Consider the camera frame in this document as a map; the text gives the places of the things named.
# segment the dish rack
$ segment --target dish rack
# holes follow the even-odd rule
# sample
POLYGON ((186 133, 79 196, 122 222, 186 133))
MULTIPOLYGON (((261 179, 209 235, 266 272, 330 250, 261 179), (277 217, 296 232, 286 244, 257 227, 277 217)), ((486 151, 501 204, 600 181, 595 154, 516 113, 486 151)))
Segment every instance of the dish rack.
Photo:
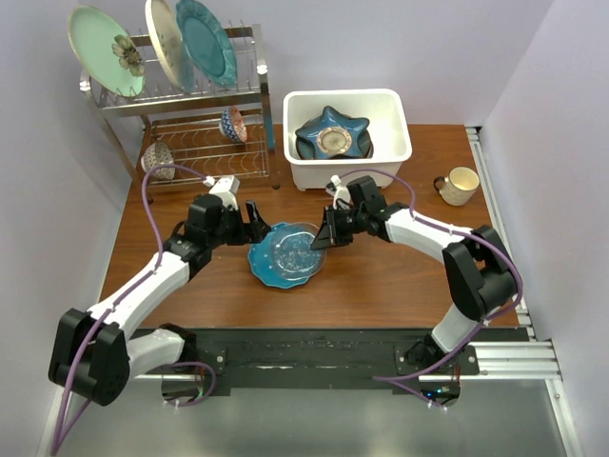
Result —
MULTIPOLYGON (((147 65, 147 76, 152 66, 161 67, 148 34, 130 35, 147 65)), ((214 85, 195 70, 195 89, 185 93, 167 80, 145 83, 139 94, 134 90, 123 94, 113 93, 97 84, 83 70, 80 91, 95 114, 100 127, 116 148, 133 183, 141 186, 144 171, 131 164, 128 155, 110 124, 110 120, 139 116, 142 119, 144 139, 140 157, 154 141, 163 141, 173 152, 174 163, 196 169, 214 177, 234 174, 239 179, 265 178, 279 188, 279 174, 275 166, 275 136, 268 91, 268 65, 265 60, 262 29, 258 24, 225 28, 237 57, 237 84, 230 88, 214 85), (247 141, 231 142, 218 129, 223 109, 246 106, 241 113, 246 121, 247 141), (185 115, 184 111, 199 112, 185 115), (159 116, 151 120, 150 116, 159 116)), ((187 186, 200 187, 198 178, 179 169, 171 180, 152 178, 149 193, 183 190, 187 186)))

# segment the wall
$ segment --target wall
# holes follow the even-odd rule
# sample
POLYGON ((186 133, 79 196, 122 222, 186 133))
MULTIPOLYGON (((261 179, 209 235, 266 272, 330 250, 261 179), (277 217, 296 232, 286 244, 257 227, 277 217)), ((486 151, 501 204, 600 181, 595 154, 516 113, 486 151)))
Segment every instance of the wall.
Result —
MULTIPOLYGON (((167 0, 174 5, 175 0, 167 0)), ((146 32, 144 0, 87 0, 146 32)), ((305 89, 390 88, 410 123, 480 125, 551 0, 206 0, 223 24, 260 23, 273 116, 305 89)))
POLYGON ((67 34, 75 5, 9 2, 0 17, 3 456, 36 452, 54 392, 47 370, 57 322, 98 299, 128 191, 78 91, 67 34))
POLYGON ((609 4, 556 0, 482 129, 541 338, 590 457, 607 454, 609 4))

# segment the yellow mug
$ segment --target yellow mug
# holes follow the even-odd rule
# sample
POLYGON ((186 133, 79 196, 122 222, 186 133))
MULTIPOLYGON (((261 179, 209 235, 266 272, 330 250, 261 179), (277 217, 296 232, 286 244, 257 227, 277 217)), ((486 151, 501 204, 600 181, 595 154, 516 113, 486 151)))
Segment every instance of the yellow mug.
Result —
POLYGON ((468 167, 451 169, 448 176, 434 179, 434 188, 448 205, 465 205, 480 185, 478 174, 468 167))

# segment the metal dish rack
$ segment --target metal dish rack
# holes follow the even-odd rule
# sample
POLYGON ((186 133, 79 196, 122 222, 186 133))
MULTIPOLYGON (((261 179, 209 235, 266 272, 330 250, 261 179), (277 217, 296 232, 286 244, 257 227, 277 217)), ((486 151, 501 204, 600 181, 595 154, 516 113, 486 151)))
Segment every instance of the metal dish rack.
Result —
MULTIPOLYGON (((225 28, 237 56, 237 84, 231 88, 214 85, 196 71, 195 89, 185 93, 174 88, 166 78, 161 82, 146 80, 139 94, 112 93, 100 86, 83 70, 80 91, 95 114, 97 121, 116 148, 134 183, 141 186, 143 171, 134 167, 109 121, 139 116, 143 122, 144 139, 140 156, 154 141, 161 140, 174 154, 174 162, 200 171, 220 176, 234 174, 240 179, 266 178, 274 188, 279 188, 279 175, 275 166, 275 136, 270 112, 268 92, 268 66, 265 60, 260 25, 250 27, 229 25, 225 28), (242 115, 246 120, 247 141, 232 143, 218 129, 223 109, 229 106, 245 106, 242 115), (184 116, 184 111, 204 110, 184 116), (180 117, 167 116, 178 113, 180 117), (149 116, 162 118, 150 120, 149 116)), ((148 34, 140 31, 131 35, 148 69, 156 66, 162 74, 159 60, 148 34)), ((150 193, 163 190, 182 190, 185 186, 199 186, 198 179, 176 170, 171 180, 152 179, 148 183, 150 193)))

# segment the white tub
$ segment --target white tub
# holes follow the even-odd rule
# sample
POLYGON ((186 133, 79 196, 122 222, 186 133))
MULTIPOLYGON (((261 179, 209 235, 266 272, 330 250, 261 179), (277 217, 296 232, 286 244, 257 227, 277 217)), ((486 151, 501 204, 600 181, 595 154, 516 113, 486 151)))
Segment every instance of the white tub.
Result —
MULTIPOLYGON (((334 174, 356 169, 380 169, 396 174, 412 154, 400 95, 389 89, 307 90, 290 92, 284 99, 284 154, 292 168, 294 184, 300 190, 322 189, 334 174), (374 145, 369 159, 303 160, 296 151, 296 130, 322 114, 326 106, 352 117, 367 117, 374 145)), ((362 174, 354 173, 349 180, 362 174)), ((371 174, 379 187, 392 179, 371 174)))

